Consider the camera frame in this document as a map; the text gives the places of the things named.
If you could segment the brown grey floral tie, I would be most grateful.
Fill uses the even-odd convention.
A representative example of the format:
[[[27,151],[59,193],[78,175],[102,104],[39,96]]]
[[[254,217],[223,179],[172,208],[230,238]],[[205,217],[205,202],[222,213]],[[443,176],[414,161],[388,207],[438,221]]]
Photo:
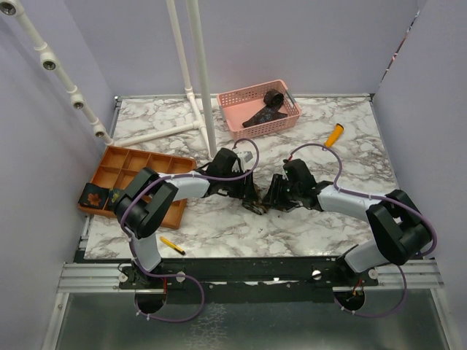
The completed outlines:
[[[263,205],[262,197],[260,188],[253,184],[251,188],[249,188],[244,198],[242,199],[242,206],[257,215],[264,215],[269,212],[269,209]]]

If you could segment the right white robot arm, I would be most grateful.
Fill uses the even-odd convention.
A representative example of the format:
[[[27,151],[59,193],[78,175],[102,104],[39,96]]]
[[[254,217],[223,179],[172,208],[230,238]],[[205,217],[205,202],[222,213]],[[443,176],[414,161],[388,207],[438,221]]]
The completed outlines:
[[[402,190],[387,195],[356,195],[338,190],[333,182],[316,182],[300,159],[286,162],[283,169],[284,176],[273,175],[263,198],[266,208],[292,211],[304,207],[347,215],[369,224],[373,238],[338,258],[335,276],[341,284],[355,283],[369,268],[388,263],[404,265],[433,241],[432,230]]]

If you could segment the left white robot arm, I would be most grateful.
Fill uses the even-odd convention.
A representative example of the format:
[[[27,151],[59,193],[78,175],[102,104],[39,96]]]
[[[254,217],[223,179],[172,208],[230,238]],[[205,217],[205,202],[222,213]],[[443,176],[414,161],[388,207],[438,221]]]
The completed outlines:
[[[161,279],[162,258],[155,237],[175,201],[223,195],[249,206],[260,199],[253,181],[253,170],[234,151],[222,148],[207,164],[187,173],[164,174],[145,167],[122,190],[113,212],[129,239],[133,258],[139,267],[136,279],[151,288]]]

